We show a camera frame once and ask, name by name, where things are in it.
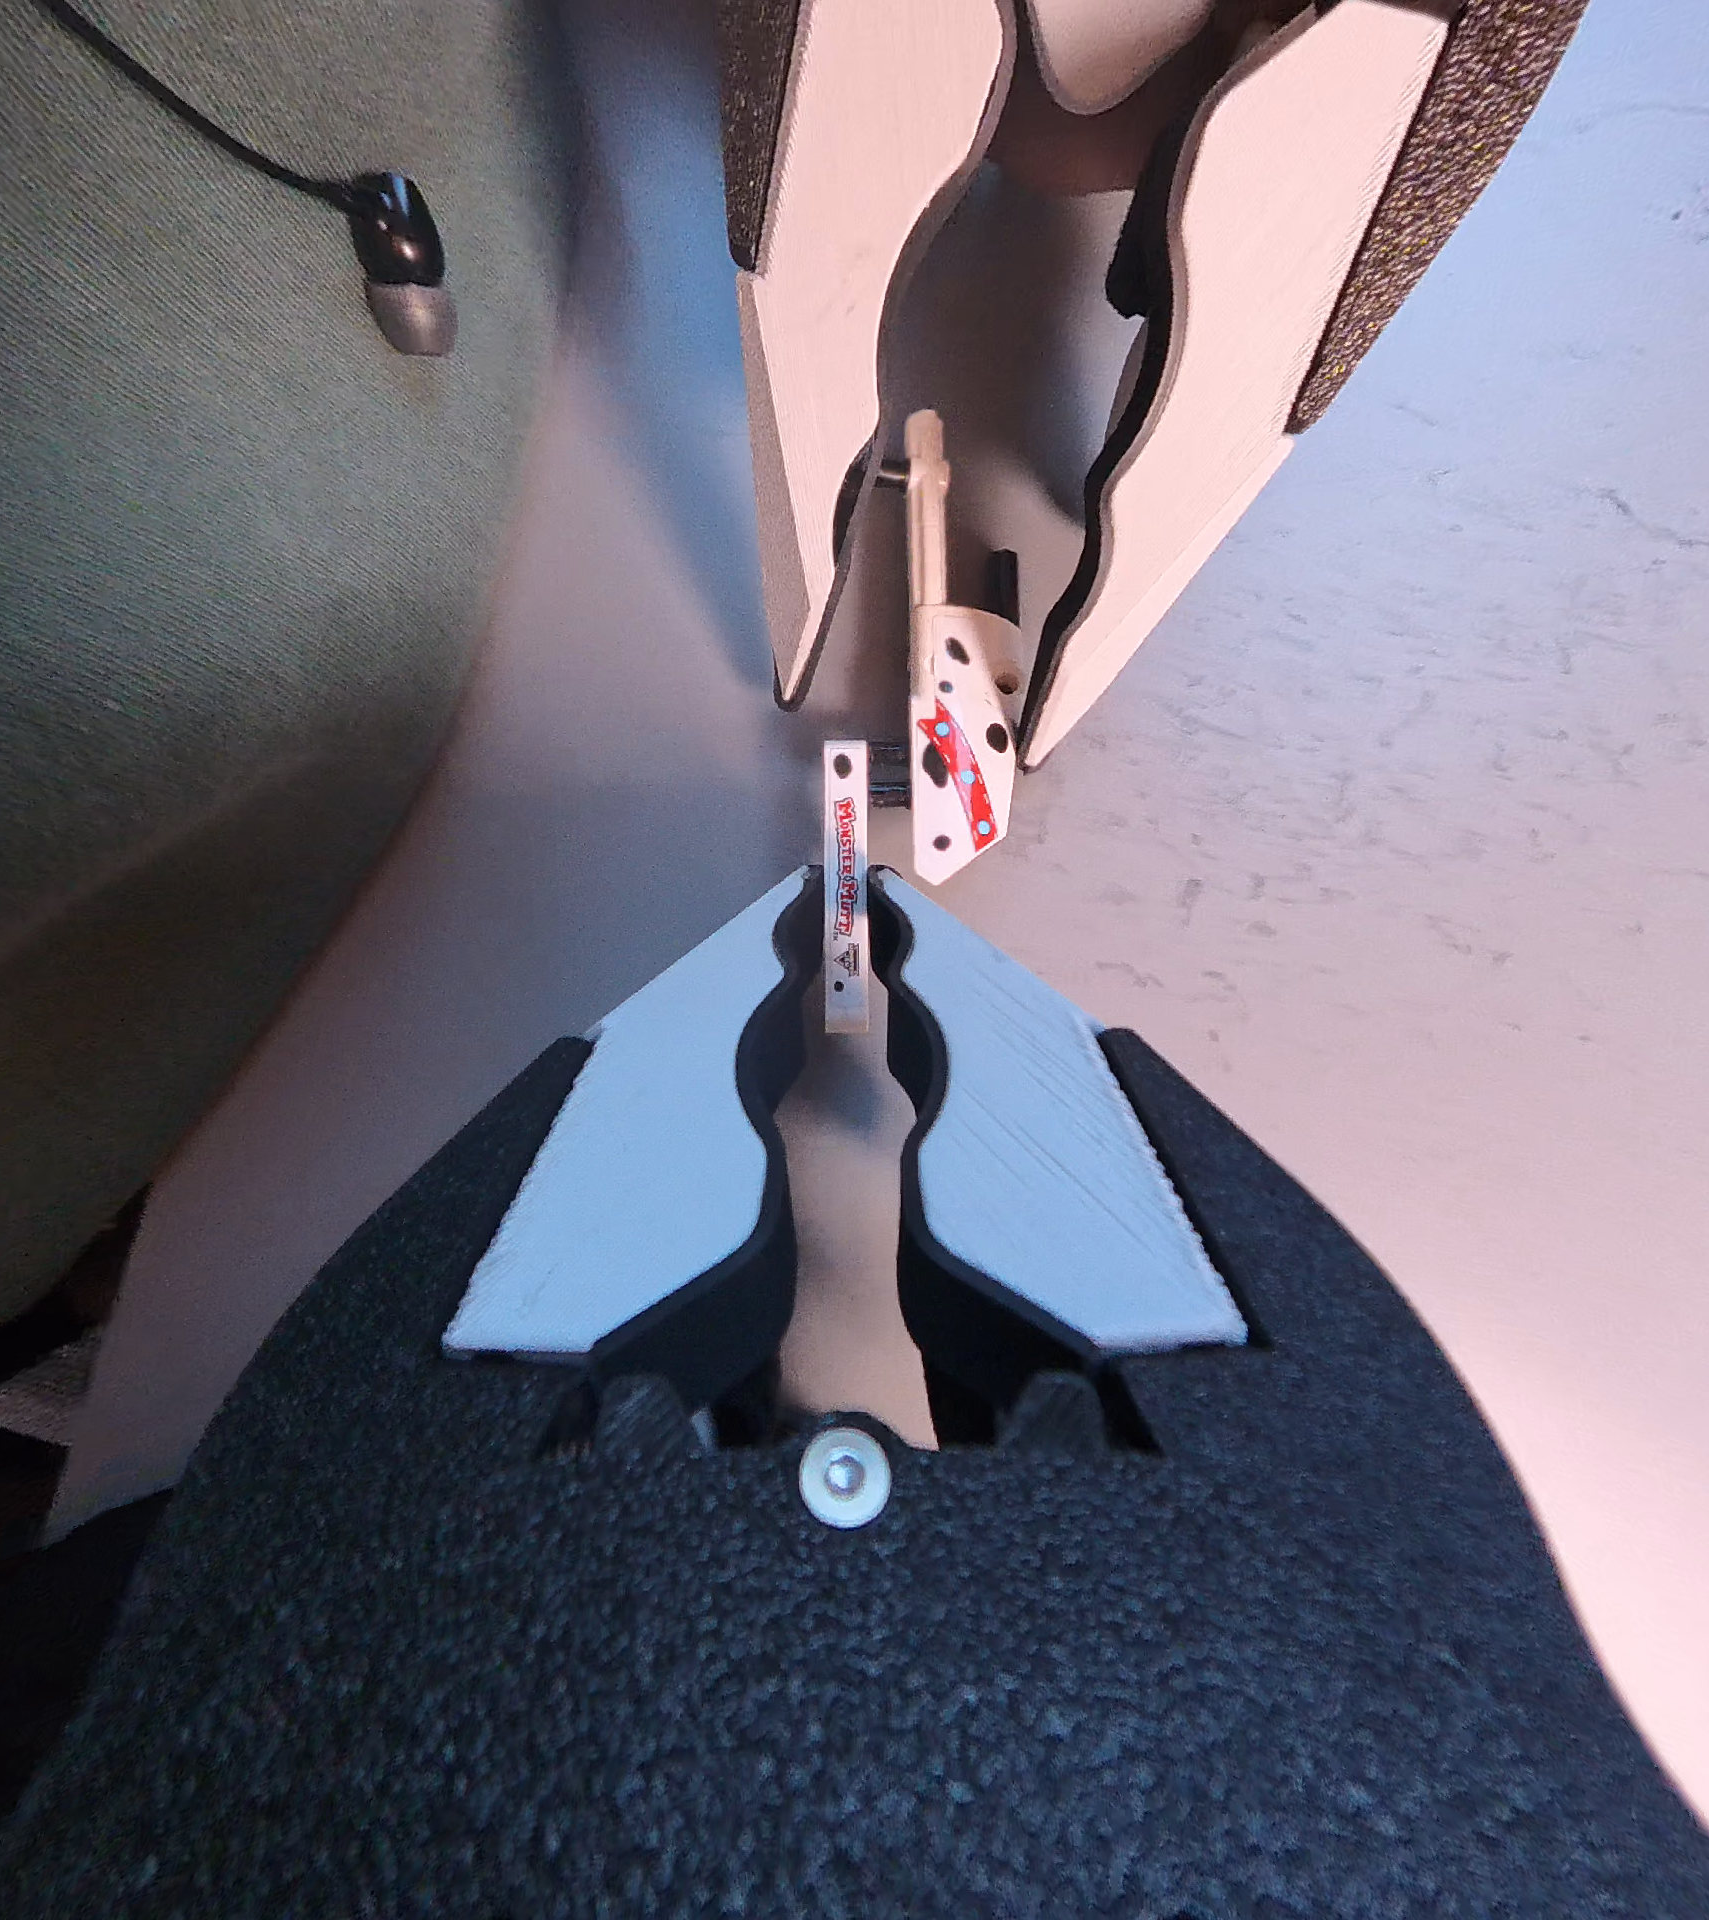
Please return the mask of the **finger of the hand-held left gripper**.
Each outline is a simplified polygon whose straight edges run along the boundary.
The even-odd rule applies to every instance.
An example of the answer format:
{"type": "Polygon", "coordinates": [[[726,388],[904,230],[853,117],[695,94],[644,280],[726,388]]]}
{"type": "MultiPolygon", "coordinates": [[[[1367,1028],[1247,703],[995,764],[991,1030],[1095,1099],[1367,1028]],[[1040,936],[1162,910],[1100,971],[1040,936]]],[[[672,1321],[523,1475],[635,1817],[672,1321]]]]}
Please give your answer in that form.
{"type": "Polygon", "coordinates": [[[875,482],[880,341],[1007,103],[1002,3],[736,6],[736,292],[774,699],[812,682],[875,482]]]}
{"type": "Polygon", "coordinates": [[[1137,195],[1149,329],[1087,481],[1081,565],[1019,729],[1032,770],[1292,449],[1289,420],[1448,36],[1446,4],[1305,8],[1210,88],[1137,195]]]}

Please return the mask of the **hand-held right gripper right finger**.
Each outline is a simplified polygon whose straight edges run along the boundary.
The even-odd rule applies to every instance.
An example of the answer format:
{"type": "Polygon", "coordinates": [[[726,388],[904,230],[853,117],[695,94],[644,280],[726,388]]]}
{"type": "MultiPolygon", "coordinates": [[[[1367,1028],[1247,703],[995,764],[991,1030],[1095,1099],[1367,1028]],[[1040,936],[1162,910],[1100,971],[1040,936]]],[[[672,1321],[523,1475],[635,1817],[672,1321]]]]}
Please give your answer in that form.
{"type": "Polygon", "coordinates": [[[879,873],[873,903],[906,930],[893,1011],[928,1017],[940,1044],[915,1146],[935,1255],[1087,1357],[1243,1346],[1103,1028],[898,877],[879,873]]]}

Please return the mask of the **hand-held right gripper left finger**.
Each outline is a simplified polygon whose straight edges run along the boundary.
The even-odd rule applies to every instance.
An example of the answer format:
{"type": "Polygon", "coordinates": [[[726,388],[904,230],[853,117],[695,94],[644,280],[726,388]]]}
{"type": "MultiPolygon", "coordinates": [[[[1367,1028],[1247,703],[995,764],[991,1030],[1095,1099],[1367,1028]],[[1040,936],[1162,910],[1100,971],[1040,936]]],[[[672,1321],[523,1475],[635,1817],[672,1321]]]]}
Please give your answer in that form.
{"type": "Polygon", "coordinates": [[[807,877],[769,889],[595,1025],[444,1352],[581,1361],[746,1242],[769,1149],[736,1057],[785,979],[774,924],[807,877]]]}

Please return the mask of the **white lego beam with sticker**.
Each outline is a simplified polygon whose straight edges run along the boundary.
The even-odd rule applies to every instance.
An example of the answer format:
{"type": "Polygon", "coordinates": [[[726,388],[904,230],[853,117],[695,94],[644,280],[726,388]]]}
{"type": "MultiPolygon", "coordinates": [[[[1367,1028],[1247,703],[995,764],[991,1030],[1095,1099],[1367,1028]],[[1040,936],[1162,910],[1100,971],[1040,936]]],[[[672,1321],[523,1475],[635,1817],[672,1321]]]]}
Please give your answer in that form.
{"type": "Polygon", "coordinates": [[[867,907],[869,746],[820,746],[822,1014],[830,1037],[869,1033],[870,936],[867,907]]]}

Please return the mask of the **white spotted lego assembly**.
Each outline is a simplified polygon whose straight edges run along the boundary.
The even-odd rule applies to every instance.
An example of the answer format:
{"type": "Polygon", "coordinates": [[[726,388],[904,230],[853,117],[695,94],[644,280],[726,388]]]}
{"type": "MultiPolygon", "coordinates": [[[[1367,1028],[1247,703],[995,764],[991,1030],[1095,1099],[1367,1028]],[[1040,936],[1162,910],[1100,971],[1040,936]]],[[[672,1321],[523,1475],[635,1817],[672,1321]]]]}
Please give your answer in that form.
{"type": "Polygon", "coordinates": [[[1016,627],[948,597],[951,469],[936,410],[906,419],[915,874],[933,886],[995,846],[1010,820],[1016,627]]]}

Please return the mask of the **person's green shirt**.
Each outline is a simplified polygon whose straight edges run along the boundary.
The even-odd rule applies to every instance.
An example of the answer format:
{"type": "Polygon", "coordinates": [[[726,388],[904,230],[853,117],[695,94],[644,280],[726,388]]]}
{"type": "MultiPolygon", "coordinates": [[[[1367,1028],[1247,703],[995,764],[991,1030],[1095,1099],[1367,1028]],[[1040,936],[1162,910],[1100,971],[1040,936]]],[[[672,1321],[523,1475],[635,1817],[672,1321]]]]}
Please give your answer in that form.
{"type": "Polygon", "coordinates": [[[547,360],[540,4],[87,4],[303,174],[410,174],[449,356],[343,224],[0,4],[0,1324],[242,1061],[382,852],[481,634],[547,360]]]}

